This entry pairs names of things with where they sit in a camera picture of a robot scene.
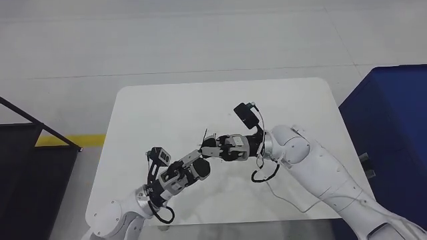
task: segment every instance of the yellow floor line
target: yellow floor line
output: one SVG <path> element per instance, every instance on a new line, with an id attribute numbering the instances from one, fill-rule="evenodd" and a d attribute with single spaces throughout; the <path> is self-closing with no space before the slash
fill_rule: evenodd
<path id="1" fill-rule="evenodd" d="M 105 140 L 105 135 L 66 135 L 80 147 L 102 147 Z M 58 138 L 50 135 L 41 135 L 35 144 L 36 147 L 66 145 Z"/>

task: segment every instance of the wire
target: wire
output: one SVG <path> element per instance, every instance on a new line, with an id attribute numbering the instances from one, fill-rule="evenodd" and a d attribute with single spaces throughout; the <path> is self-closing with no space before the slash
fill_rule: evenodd
<path id="1" fill-rule="evenodd" d="M 257 155 L 257 159 L 259 157 L 261 157 L 262 162 L 264 164 L 264 158 L 261 156 L 261 150 L 262 150 L 262 147 L 264 146 L 264 144 L 266 143 L 266 127 L 264 125 L 264 118 L 262 117 L 261 111 L 255 106 L 255 103 L 253 105 L 254 105 L 255 110 L 260 115 L 261 122 L 262 122 L 262 142 L 260 143 L 260 146 L 258 147 L 258 150 L 256 151 L 256 155 Z"/>
<path id="2" fill-rule="evenodd" d="M 166 209 L 169 209 L 169 211 L 172 214 L 172 218 L 169 221 L 166 221 L 165 219 L 162 219 L 158 214 L 157 211 L 155 211 L 153 204 L 151 203 L 151 201 L 148 201 L 148 207 L 151 209 L 151 212 L 153 213 L 153 215 L 162 223 L 166 223 L 166 224 L 170 224 L 172 223 L 172 221 L 175 219 L 175 211 L 173 211 L 173 209 L 171 207 L 166 206 Z"/>
<path id="3" fill-rule="evenodd" d="M 407 230 L 412 234 L 412 236 L 414 236 L 417 240 L 420 240 L 419 236 L 417 236 L 417 234 L 414 232 L 414 230 L 413 230 L 411 227 L 409 227 L 408 225 L 412 225 L 412 226 L 414 226 L 415 228 L 418 228 L 418 229 L 419 229 L 421 232 L 423 232 L 424 234 L 427 234 L 427 232 L 426 232 L 425 230 L 423 230 L 423 228 L 421 228 L 421 227 L 420 227 L 420 226 L 418 226 L 417 224 L 415 224 L 415 223 L 413 223 L 413 222 L 411 222 L 411 221 L 409 221 L 409 220 L 407 220 L 407 219 L 405 219 L 405 218 L 403 218 L 403 217 L 401 217 L 401 216 L 399 216 L 399 215 L 395 215 L 395 214 L 393 214 L 393 215 L 389 215 L 389 214 L 383 213 L 382 211 L 379 211 L 379 210 L 377 210 L 377 209 L 375 209 L 375 208 L 373 208 L 373 207 L 371 207 L 371 206 L 367 205 L 365 200 L 357 199 L 357 198 L 355 198 L 355 197 L 350 197 L 350 196 L 347 196 L 347 195 L 332 195 L 332 196 L 327 197 L 327 198 L 325 198 L 325 199 L 319 199 L 319 200 L 317 200 L 313 205 L 309 206 L 306 210 L 301 210 L 301 209 L 300 209 L 296 204 L 294 204 L 294 203 L 293 203 L 293 202 L 291 202 L 290 200 L 285 199 L 285 198 L 283 198 L 283 197 L 280 197 L 279 195 L 276 195 L 276 193 L 274 193 L 274 191 L 273 191 L 272 187 L 270 186 L 270 184 L 269 184 L 267 181 L 266 181 L 266 183 L 267 183 L 267 185 L 268 185 L 268 188 L 270 188 L 270 191 L 272 192 L 272 194 L 273 194 L 275 197 L 277 197 L 278 199 L 281 199 L 281 200 L 283 200 L 283 201 L 288 202 L 290 205 L 292 205 L 293 207 L 295 207 L 295 208 L 296 208 L 299 212 L 301 212 L 301 213 L 306 213 L 306 212 L 308 212 L 310 209 L 312 209 L 312 208 L 313 208 L 314 206 L 316 206 L 318 203 L 323 202 L 323 201 L 325 201 L 325 200 L 327 200 L 327 199 L 337 198 L 337 197 L 341 197 L 341 198 L 348 198 L 348 199 L 353 199 L 353 200 L 355 200 L 355 201 L 359 201 L 359 203 L 360 203 L 362 206 L 367 207 L 367 208 L 369 208 L 369 209 L 371 209 L 371 210 L 373 210 L 373 211 L 375 211 L 375 212 L 377 212 L 377 213 L 379 213 L 379 214 L 381 214 L 381 215 L 383 215 L 383 216 L 386 216 L 386 217 L 389 217 L 389 218 L 391 218 L 391 219 L 395 219 L 395 220 L 398 220 L 398 221 L 402 222 L 402 224 L 405 226 L 405 228 L 406 228 L 406 229 L 407 229 Z"/>

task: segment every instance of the robot forearm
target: robot forearm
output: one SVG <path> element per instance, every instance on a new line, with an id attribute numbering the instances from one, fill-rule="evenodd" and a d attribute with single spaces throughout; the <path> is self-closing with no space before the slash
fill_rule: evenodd
<path id="1" fill-rule="evenodd" d="M 148 201 L 142 187 L 124 200 L 111 200 L 103 209 L 93 214 L 91 227 L 82 240 L 137 240 L 144 221 L 151 219 L 154 214 Z"/>
<path id="2" fill-rule="evenodd" d="M 427 239 L 424 230 L 378 204 L 346 168 L 298 128 L 275 127 L 265 156 L 278 160 L 312 195 L 328 204 L 359 239 Z"/>

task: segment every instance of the black cable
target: black cable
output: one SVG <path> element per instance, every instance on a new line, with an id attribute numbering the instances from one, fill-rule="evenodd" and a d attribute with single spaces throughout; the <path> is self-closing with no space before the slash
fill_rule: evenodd
<path id="1" fill-rule="evenodd" d="M 254 183 L 263 183 L 263 182 L 266 182 L 266 181 L 269 181 L 271 178 L 273 178 L 274 176 L 276 176 L 276 173 L 279 171 L 279 168 L 280 168 L 280 165 L 279 165 L 279 163 L 276 165 L 276 169 L 274 170 L 274 172 L 273 172 L 273 174 L 271 174 L 267 179 L 260 179 L 260 180 L 255 180 L 255 174 L 258 172 L 258 171 L 254 171 L 253 173 L 252 173 L 252 176 L 251 176 L 251 181 L 253 181 Z"/>
<path id="2" fill-rule="evenodd" d="M 165 219 L 162 219 L 158 214 L 157 214 L 157 211 L 155 211 L 154 210 L 154 208 L 153 208 L 153 205 L 151 204 L 151 201 L 148 201 L 148 207 L 149 207 L 149 209 L 151 209 L 151 212 L 153 212 L 153 215 L 159 220 L 159 221 L 161 221 L 162 223 L 165 223 L 165 224 L 170 224 L 170 223 L 172 223 L 172 221 L 175 219 L 175 212 L 173 211 L 173 209 L 171 208 L 171 207 L 168 207 L 168 206 L 166 206 L 165 208 L 166 209 L 169 209 L 169 211 L 171 212 L 171 214 L 172 214 L 172 218 L 169 220 L 169 221 L 166 221 Z"/>

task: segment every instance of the black panel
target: black panel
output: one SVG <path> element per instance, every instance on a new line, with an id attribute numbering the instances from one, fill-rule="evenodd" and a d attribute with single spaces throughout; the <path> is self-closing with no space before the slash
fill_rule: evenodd
<path id="1" fill-rule="evenodd" d="M 0 222 L 40 132 L 32 123 L 0 125 Z"/>
<path id="2" fill-rule="evenodd" d="M 1 221 L 2 239 L 47 240 L 73 170 L 75 147 L 36 147 Z"/>

